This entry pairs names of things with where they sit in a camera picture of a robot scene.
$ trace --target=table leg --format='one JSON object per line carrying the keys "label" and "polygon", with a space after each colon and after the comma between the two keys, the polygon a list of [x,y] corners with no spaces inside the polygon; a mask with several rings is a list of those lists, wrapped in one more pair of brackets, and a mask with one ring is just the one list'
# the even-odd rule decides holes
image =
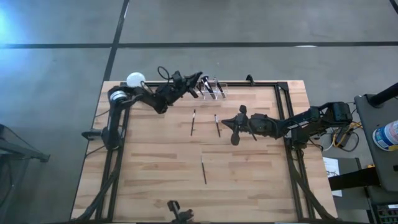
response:
{"label": "table leg", "polygon": [[380,181],[377,176],[376,168],[371,167],[348,174],[329,177],[329,184],[331,190],[341,190],[353,187],[380,185]]}

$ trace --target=gray concrete floor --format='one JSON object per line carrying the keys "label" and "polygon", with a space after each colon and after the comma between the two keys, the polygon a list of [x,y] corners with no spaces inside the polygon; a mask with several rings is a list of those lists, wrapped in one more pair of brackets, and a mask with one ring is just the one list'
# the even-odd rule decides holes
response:
{"label": "gray concrete floor", "polygon": [[[112,43],[123,0],[0,0],[1,44]],[[130,0],[120,43],[398,40],[388,0]],[[0,123],[51,154],[32,161],[9,223],[69,219],[110,49],[0,49]],[[110,80],[156,67],[222,80],[305,80],[313,105],[353,101],[395,83],[398,47],[119,49]],[[371,164],[361,130],[352,153]],[[321,139],[328,146],[328,137]],[[342,217],[363,220],[358,211]]]}

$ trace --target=paper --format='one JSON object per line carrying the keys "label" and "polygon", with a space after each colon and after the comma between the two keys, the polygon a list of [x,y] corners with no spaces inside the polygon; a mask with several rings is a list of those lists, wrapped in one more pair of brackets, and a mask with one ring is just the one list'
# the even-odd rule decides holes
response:
{"label": "paper", "polygon": [[[330,158],[323,158],[323,162],[325,163],[326,172],[328,173],[328,177],[334,177],[340,175],[338,170],[338,160],[337,159],[330,159]],[[331,192],[334,196],[342,197],[343,193],[341,190],[334,190]]]}

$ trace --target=wooden table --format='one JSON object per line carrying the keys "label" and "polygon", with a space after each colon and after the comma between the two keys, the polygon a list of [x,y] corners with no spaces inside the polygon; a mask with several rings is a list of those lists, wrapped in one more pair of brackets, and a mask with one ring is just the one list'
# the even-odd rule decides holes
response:
{"label": "wooden table", "polygon": [[[106,92],[119,83],[104,83],[97,114],[109,109]],[[304,82],[288,84],[294,113],[307,110],[310,105]],[[168,200],[178,200],[184,210],[193,209],[196,222],[296,221],[283,140],[259,136],[254,141],[242,133],[239,145],[232,146],[232,131],[221,123],[218,137],[214,114],[219,120],[232,118],[240,105],[247,106],[248,115],[279,118],[275,92],[269,87],[230,87],[228,99],[221,101],[203,101],[186,94],[165,114],[135,104],[130,112],[114,221],[169,222],[174,216],[167,208]],[[194,109],[197,113],[190,136]],[[95,118],[94,128],[105,127],[107,118]],[[100,140],[92,141],[88,152],[102,145]],[[304,152],[311,190],[336,217],[322,154],[315,146]],[[102,149],[86,158],[72,217],[79,216],[98,193],[105,157]],[[300,198],[307,217],[302,192]]]}

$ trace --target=white ball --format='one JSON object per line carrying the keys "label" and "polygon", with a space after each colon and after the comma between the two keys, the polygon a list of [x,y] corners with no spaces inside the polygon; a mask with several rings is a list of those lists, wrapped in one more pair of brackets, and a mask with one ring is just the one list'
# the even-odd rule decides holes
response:
{"label": "white ball", "polygon": [[139,72],[133,72],[127,77],[127,86],[137,87],[141,86],[141,82],[145,82],[145,76]]}

